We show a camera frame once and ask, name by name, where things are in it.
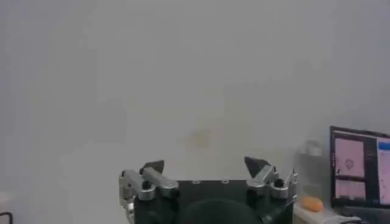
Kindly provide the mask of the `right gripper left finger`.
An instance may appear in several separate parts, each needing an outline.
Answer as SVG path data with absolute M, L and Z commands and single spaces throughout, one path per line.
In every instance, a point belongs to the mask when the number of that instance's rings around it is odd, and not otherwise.
M 157 194 L 165 198 L 179 196 L 179 182 L 164 176 L 163 160 L 147 162 L 137 170 L 123 170 L 119 175 L 119 204 L 127 207 L 135 199 L 151 201 Z

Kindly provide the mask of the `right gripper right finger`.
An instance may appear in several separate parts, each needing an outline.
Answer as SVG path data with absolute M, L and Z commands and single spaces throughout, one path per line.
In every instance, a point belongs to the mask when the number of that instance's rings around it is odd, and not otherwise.
M 286 177 L 265 159 L 245 156 L 244 163 L 251 176 L 246 180 L 250 191 L 258 196 L 269 194 L 273 199 L 297 199 L 298 173 L 293 168 Z

